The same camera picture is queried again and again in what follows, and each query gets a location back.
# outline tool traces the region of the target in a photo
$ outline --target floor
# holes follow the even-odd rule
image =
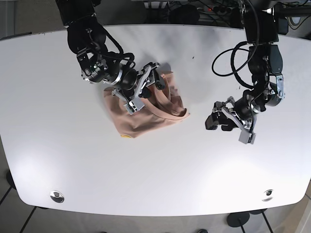
[[[130,0],[103,0],[96,8],[98,20],[103,25],[142,23],[145,19],[141,2]],[[290,36],[304,37],[310,32],[311,18]],[[55,0],[19,0],[16,3],[15,34],[62,30]],[[9,188],[5,180],[8,165],[0,144],[0,197]],[[271,208],[266,211],[275,233],[294,233],[303,215],[308,199],[304,197],[294,205]],[[15,190],[7,196],[0,207],[0,232],[17,233],[32,210],[23,203]],[[227,214],[185,217],[126,217],[92,215],[58,210],[37,209],[25,233],[195,233],[205,228],[209,233],[240,233],[240,229],[229,228]],[[262,216],[251,216],[245,225],[248,233],[267,233]]]

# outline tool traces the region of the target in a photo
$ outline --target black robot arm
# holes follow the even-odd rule
[[[254,126],[257,114],[266,111],[266,106],[276,106],[284,98],[283,90],[283,61],[279,52],[276,22],[273,8],[265,9],[264,5],[271,5],[268,1],[264,4],[255,2],[253,5],[249,0],[240,1],[240,11],[244,24],[247,41],[240,42],[232,50],[231,68],[232,73],[221,75],[214,71],[214,60],[212,70],[216,75],[234,75],[236,80],[245,88],[242,98],[234,101],[229,97],[226,102],[215,102],[211,115],[205,122],[207,130],[215,130],[221,125],[223,131],[231,131],[234,128],[241,130],[239,141],[247,144],[254,143],[256,134]],[[252,73],[252,85],[245,83],[238,75],[234,66],[234,57],[241,46],[249,47],[248,64]]]
[[[63,25],[67,27],[69,48],[77,55],[84,80],[112,85],[112,94],[126,103],[124,107],[130,114],[144,106],[140,98],[151,96],[148,86],[155,84],[158,89],[165,88],[163,79],[155,71],[158,63],[148,63],[137,72],[134,55],[124,53],[121,45],[98,23],[94,6],[100,4],[100,0],[56,0],[56,4]],[[118,52],[108,50],[106,38]]]

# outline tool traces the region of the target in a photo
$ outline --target electrical cable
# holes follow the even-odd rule
[[[246,66],[246,65],[249,63],[249,61],[250,61],[250,60],[252,59],[252,57],[254,56],[254,54],[255,54],[255,52],[256,52],[256,50],[257,50],[257,47],[258,47],[258,45],[259,45],[259,35],[260,35],[260,31],[259,31],[259,20],[258,20],[258,16],[257,16],[256,10],[255,10],[255,8],[253,7],[252,3],[251,3],[249,0],[246,0],[246,1],[247,1],[248,4],[251,6],[251,8],[252,8],[252,10],[253,10],[253,12],[254,12],[254,16],[255,16],[255,20],[256,20],[256,25],[257,25],[257,38],[256,38],[255,48],[254,48],[253,52],[251,53],[251,55],[250,55],[250,56],[248,57],[248,59],[246,60],[246,62],[243,63],[243,65],[241,65],[238,69],[236,69],[235,71],[232,71],[231,73],[228,73],[228,74],[219,74],[219,73],[217,73],[217,72],[215,71],[215,69],[214,69],[215,62],[216,62],[217,59],[218,59],[221,55],[223,55],[224,53],[229,52],[229,51],[234,51],[234,50],[237,50],[237,49],[235,49],[235,48],[233,48],[233,49],[228,49],[228,50],[225,50],[225,51],[223,51],[222,53],[220,53],[220,54],[214,59],[214,61],[213,61],[213,63],[212,63],[212,71],[213,71],[213,73],[216,74],[217,76],[220,76],[220,77],[228,77],[228,76],[230,76],[230,75],[233,75],[233,74],[238,73],[244,66]]]
[[[240,42],[238,43],[234,48],[235,49],[238,49],[238,50],[243,50],[243,51],[248,51],[250,52],[249,50],[245,50],[245,49],[240,49],[241,46],[244,46],[244,45],[247,45],[247,42],[246,41],[243,41],[243,42]],[[235,69],[235,66],[234,66],[234,58],[235,58],[235,54],[236,54],[237,50],[233,50],[232,53],[231,53],[231,58],[230,58],[230,64],[231,64],[231,69],[232,71],[236,71]],[[249,85],[247,83],[245,83],[241,77],[238,75],[238,73],[234,73],[234,77],[235,79],[238,81],[239,84],[241,84],[242,86],[248,88],[248,89],[253,89],[254,86],[252,85]]]
[[[297,6],[304,6],[305,4],[307,4],[308,1],[309,0],[306,0],[303,4],[296,4],[296,5],[289,5],[289,4],[282,3],[280,1],[278,1],[278,2],[281,3],[284,6],[287,6],[287,7],[297,7]]]
[[[290,26],[290,28],[293,29],[293,30],[297,30],[309,17],[310,17],[310,16],[306,17],[306,18],[299,24],[299,26],[296,27],[296,28],[293,28],[290,24],[288,24],[288,26]]]
[[[199,2],[202,3],[204,6],[206,6],[208,9],[210,9],[212,12],[214,12],[215,15],[217,15],[219,18],[221,18],[221,19],[223,20],[223,22],[225,22],[229,27],[231,27],[231,26],[230,26],[230,23],[228,23],[221,15],[219,15],[216,11],[214,11],[213,8],[211,8],[210,6],[208,6],[207,4],[205,4],[204,2],[202,2],[201,0],[197,0],[197,1],[199,1]]]

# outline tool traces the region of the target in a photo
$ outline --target metal bracket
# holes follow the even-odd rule
[[[243,125],[242,123],[231,113],[229,113],[227,108],[222,108],[222,113],[228,118],[231,119],[241,130],[239,141],[243,142],[244,144],[250,143],[254,144],[256,134],[250,133]]]

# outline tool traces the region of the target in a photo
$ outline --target black cable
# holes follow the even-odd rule
[[[8,191],[6,191],[6,193],[4,194],[3,198],[0,200],[0,205],[2,204],[2,202],[4,201],[4,199],[6,198],[6,196],[9,194],[9,192],[11,191],[12,187],[10,186]]]
[[[207,4],[205,4],[204,2],[202,2],[201,0],[197,0],[199,1],[200,3],[202,3],[204,6],[206,6],[208,9],[210,9],[212,12],[215,13],[215,15],[217,15],[219,18],[221,18],[223,20],[223,22],[225,22],[229,27],[230,26],[230,23],[228,23],[221,15],[219,15],[216,11],[213,10],[213,8],[209,7]]]
[[[252,57],[254,56],[254,54],[255,54],[255,52],[256,52],[256,50],[257,50],[257,47],[258,47],[258,45],[259,45],[259,20],[258,20],[258,16],[257,16],[256,10],[255,10],[255,8],[253,7],[252,3],[251,3],[249,0],[246,0],[246,1],[247,1],[248,4],[251,6],[251,8],[252,8],[252,10],[253,10],[253,12],[254,12],[255,20],[256,20],[257,38],[256,38],[255,48],[254,48],[253,52],[251,53],[251,55],[250,55],[250,56],[248,57],[248,59],[246,60],[246,62],[244,62],[244,64],[241,65],[237,70],[232,71],[232,72],[229,73],[229,74],[219,74],[219,73],[217,73],[217,72],[215,71],[215,69],[214,69],[214,65],[215,65],[215,62],[217,61],[217,59],[218,59],[221,55],[223,55],[223,54],[226,53],[226,52],[233,51],[233,50],[236,50],[236,49],[229,49],[229,50],[226,50],[226,51],[223,51],[222,53],[220,53],[220,54],[214,59],[214,61],[213,61],[213,63],[212,63],[212,71],[213,71],[213,73],[216,74],[217,76],[220,76],[220,77],[228,77],[228,76],[230,76],[230,75],[232,75],[232,74],[235,74],[235,73],[239,72],[239,71],[240,71],[244,66],[246,66],[247,63],[249,63],[249,61],[252,59]]]
[[[117,49],[119,50],[120,54],[124,54],[124,51],[121,47],[121,45],[115,40],[115,38],[112,37],[112,35],[110,35],[110,33],[103,27],[103,29],[106,32],[107,37],[112,41],[112,43],[117,47]]]
[[[243,42],[240,42],[238,43],[234,48],[235,49],[238,49],[238,50],[243,50],[243,51],[247,51],[249,52],[249,50],[245,50],[245,49],[240,49],[241,46],[244,46],[244,45],[247,45],[247,42],[246,41],[243,41]],[[230,64],[231,64],[231,69],[232,71],[236,71],[235,69],[235,66],[234,66],[234,58],[235,58],[235,54],[236,54],[237,50],[233,50],[232,53],[231,53],[231,59],[230,59]],[[234,77],[235,79],[239,82],[239,84],[241,84],[242,86],[248,88],[248,89],[253,89],[254,86],[252,85],[249,85],[247,83],[245,83],[241,77],[238,75],[238,73],[234,73]]]
[[[307,18],[309,18],[309,17],[310,17],[310,16],[306,17],[306,18],[299,24],[299,26],[296,27],[296,28],[293,28],[290,24],[288,24],[288,26],[290,26],[290,28],[293,29],[293,30],[297,30],[297,29],[307,20]]]
[[[103,54],[103,53],[101,53],[100,51],[93,51],[94,53],[96,53],[96,54],[99,54],[99,55],[101,55],[101,56],[103,56],[103,57],[106,57],[106,58],[111,58],[111,59],[114,59],[114,60],[118,60],[118,61],[127,61],[127,62],[130,62],[130,63],[132,63],[133,64],[133,66],[131,67],[131,69],[133,69],[134,68],[134,66],[136,66],[136,63],[134,62],[134,61],[132,61],[132,60],[130,60],[130,59],[126,59],[126,58],[119,58],[119,57],[111,57],[111,56],[108,56],[108,55],[105,55],[105,54]]]

